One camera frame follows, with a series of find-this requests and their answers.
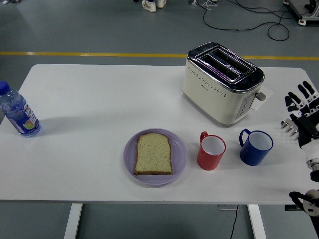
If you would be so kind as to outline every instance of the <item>toaster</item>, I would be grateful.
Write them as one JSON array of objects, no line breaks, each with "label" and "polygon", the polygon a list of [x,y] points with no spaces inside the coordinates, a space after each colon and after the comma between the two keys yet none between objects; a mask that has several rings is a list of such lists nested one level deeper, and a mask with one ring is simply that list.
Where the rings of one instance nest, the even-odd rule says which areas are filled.
[{"label": "toaster", "polygon": [[208,42],[187,54],[183,92],[221,125],[230,126],[247,115],[264,79],[257,66]]}]

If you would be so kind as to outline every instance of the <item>toast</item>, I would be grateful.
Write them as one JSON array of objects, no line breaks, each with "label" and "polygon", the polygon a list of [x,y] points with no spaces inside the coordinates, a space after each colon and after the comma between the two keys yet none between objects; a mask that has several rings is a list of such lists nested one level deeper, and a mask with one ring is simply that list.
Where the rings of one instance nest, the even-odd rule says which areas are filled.
[{"label": "toast", "polygon": [[168,137],[160,133],[142,134],[137,143],[134,174],[173,174],[170,157],[171,146]]}]

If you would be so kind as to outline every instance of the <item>water bottle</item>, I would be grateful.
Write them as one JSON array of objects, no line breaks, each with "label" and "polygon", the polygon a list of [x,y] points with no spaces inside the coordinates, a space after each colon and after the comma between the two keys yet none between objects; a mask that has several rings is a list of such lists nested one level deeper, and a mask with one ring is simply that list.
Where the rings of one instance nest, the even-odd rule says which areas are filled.
[{"label": "water bottle", "polygon": [[22,136],[31,137],[39,133],[39,120],[24,97],[10,88],[6,81],[0,81],[0,109]]}]

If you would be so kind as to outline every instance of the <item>purple plate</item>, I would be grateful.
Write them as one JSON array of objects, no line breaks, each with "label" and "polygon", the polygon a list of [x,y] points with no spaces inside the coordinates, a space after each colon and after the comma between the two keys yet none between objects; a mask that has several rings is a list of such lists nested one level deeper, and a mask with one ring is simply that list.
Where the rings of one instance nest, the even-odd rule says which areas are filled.
[{"label": "purple plate", "polygon": [[[136,161],[136,146],[138,138],[144,133],[161,133],[169,138],[171,145],[171,165],[173,168],[172,175],[134,175]],[[183,141],[174,133],[162,128],[145,129],[135,134],[124,148],[124,164],[129,174],[137,180],[148,185],[163,185],[176,179],[184,170],[187,162],[187,150]]]}]

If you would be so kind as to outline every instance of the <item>robot finger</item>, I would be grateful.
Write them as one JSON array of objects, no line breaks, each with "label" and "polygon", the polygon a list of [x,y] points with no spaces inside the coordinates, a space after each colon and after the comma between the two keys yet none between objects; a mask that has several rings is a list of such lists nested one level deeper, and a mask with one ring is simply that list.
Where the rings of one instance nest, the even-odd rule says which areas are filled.
[{"label": "robot finger", "polygon": [[309,108],[311,114],[319,110],[319,94],[316,92],[312,86],[307,82],[303,82],[304,87],[309,91],[310,97],[309,97]]},{"label": "robot finger", "polygon": [[308,105],[305,102],[300,100],[298,98],[298,96],[296,96],[292,92],[288,92],[288,95],[291,97],[291,99],[293,99],[295,101],[298,110],[300,110],[302,112],[302,114],[304,114],[305,116],[309,116],[310,115],[309,107],[308,107]]},{"label": "robot finger", "polygon": [[309,95],[308,91],[302,85],[298,85],[298,89],[304,95],[305,99],[309,103],[310,95]]},{"label": "robot finger", "polygon": [[296,106],[296,104],[290,96],[285,97],[285,103],[290,115],[294,115],[297,118],[300,118],[302,116],[302,112],[298,109],[298,107]]}]

